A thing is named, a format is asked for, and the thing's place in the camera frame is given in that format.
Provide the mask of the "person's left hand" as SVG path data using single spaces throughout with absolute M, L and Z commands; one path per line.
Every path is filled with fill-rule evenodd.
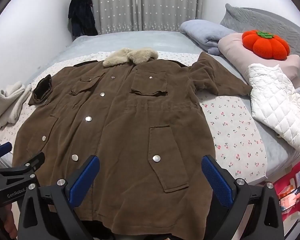
M 6 219 L 4 221 L 4 228 L 6 232 L 9 234 L 10 238 L 15 239 L 17 237 L 18 232 L 14 223 L 12 204 L 6 205 L 5 211 L 6 211 Z

